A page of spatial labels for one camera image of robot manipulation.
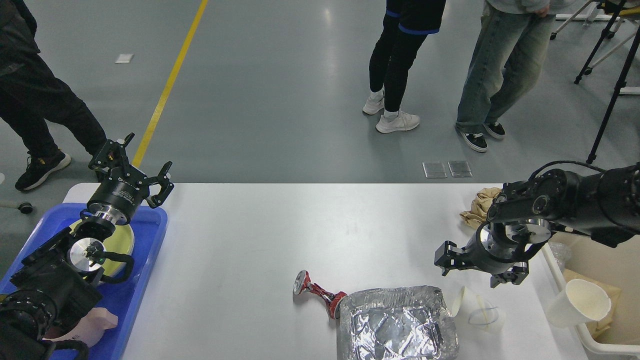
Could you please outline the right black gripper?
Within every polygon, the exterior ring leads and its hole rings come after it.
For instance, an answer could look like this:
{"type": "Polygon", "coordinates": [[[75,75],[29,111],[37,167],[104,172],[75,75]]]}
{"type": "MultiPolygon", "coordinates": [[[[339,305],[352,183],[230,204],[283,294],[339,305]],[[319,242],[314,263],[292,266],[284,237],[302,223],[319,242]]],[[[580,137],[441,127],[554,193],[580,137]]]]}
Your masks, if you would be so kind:
{"type": "Polygon", "coordinates": [[[465,251],[444,241],[434,252],[441,275],[475,270],[492,274],[490,287],[520,285],[530,273],[529,262],[551,238],[549,222],[487,222],[475,231],[465,251]]]}

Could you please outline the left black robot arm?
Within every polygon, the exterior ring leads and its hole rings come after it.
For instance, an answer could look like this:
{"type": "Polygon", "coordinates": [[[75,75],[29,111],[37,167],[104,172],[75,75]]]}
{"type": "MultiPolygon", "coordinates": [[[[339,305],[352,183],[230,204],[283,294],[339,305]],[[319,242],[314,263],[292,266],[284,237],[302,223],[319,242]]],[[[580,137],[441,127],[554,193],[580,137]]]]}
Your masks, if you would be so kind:
{"type": "Polygon", "coordinates": [[[87,316],[103,298],[99,283],[120,284],[130,278],[134,258],[109,251],[104,242],[131,222],[143,201],[160,207],[175,187],[171,161],[154,177],[130,163],[126,147],[134,136],[103,144],[89,162],[103,180],[80,212],[80,223],[63,228],[25,256],[22,268],[10,277],[16,289],[1,301],[3,360],[48,360],[57,350],[75,350],[78,360],[89,357],[84,342],[53,342],[47,333],[71,330],[87,316]]]}

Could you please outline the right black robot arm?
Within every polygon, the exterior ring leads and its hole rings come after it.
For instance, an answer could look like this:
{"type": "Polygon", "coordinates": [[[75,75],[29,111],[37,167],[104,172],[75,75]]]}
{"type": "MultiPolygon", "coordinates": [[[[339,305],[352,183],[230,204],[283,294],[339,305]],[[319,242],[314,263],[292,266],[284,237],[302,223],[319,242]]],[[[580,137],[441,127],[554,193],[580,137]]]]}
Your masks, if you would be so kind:
{"type": "Polygon", "coordinates": [[[639,166],[573,171],[538,168],[525,181],[506,182],[487,210],[486,221],[464,247],[445,241],[434,264],[491,274],[490,286],[521,284],[529,262],[554,233],[570,232],[615,248],[639,234],[639,166]]]}

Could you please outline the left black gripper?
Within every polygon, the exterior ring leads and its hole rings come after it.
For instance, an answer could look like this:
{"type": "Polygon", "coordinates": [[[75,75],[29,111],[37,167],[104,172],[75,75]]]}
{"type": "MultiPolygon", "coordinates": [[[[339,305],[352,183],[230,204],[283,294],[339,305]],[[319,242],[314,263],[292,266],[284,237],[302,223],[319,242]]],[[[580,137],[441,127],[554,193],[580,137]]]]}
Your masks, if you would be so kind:
{"type": "Polygon", "coordinates": [[[175,187],[169,174],[172,161],[166,162],[156,176],[146,177],[145,186],[132,185],[119,177],[106,178],[115,167],[122,167],[125,176],[131,176],[133,166],[126,155],[126,146],[134,136],[131,132],[122,142],[108,139],[89,162],[97,180],[103,182],[87,201],[87,209],[94,216],[119,226],[130,223],[144,199],[150,208],[163,205],[175,187]],[[149,187],[154,185],[160,185],[160,191],[150,194],[149,187]]]}

